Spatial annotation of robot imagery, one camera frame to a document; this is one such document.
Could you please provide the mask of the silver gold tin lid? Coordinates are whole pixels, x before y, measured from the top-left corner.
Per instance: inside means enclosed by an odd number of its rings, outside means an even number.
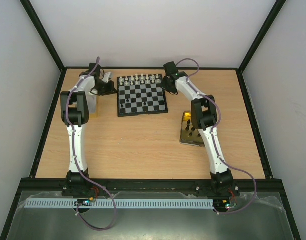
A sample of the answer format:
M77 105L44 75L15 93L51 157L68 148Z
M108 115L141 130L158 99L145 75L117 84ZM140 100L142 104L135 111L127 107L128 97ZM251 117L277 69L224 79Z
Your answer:
M99 96L89 92L87 94L87 104L90 118L97 118L99 116Z

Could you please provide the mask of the black silver chess board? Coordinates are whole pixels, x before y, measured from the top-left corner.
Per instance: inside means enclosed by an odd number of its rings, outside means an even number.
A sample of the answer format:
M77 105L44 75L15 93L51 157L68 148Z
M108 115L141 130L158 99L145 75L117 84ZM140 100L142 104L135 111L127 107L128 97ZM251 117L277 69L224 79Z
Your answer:
M120 77L124 78L123 85L120 85ZM131 117L166 114L168 105L161 82L160 73L117 77L117 115ZM141 98L136 98L137 93L141 93Z

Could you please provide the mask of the gold tin with black pieces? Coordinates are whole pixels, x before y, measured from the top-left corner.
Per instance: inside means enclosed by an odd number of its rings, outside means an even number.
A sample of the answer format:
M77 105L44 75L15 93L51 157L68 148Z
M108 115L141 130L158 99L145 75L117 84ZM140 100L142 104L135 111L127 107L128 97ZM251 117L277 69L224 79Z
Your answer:
M193 126L191 120L191 112L185 111L182 115L181 130L179 142L183 145L205 147L204 141L199 133Z

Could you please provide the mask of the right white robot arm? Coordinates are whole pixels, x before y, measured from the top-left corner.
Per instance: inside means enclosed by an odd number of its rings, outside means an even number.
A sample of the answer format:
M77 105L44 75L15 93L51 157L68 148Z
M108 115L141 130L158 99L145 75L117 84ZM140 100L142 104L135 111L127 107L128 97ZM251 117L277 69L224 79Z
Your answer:
M175 62L163 66L165 76L161 87L168 93L181 92L191 102L191 122L202 137L209 163L211 191L222 196L232 187L234 178L226 163L218 137L218 123L221 113L212 95L206 95L191 81L190 76L180 72Z

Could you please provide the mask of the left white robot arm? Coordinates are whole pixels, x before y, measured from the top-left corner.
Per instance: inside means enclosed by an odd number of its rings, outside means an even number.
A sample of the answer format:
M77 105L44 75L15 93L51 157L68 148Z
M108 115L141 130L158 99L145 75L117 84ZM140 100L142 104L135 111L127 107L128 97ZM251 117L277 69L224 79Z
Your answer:
M90 63L77 83L60 94L61 119L69 137L69 170L63 187L71 194L98 194L99 188L90 182L85 153L85 131L90 115L97 112L97 97L116 94L112 73L105 72L99 62Z

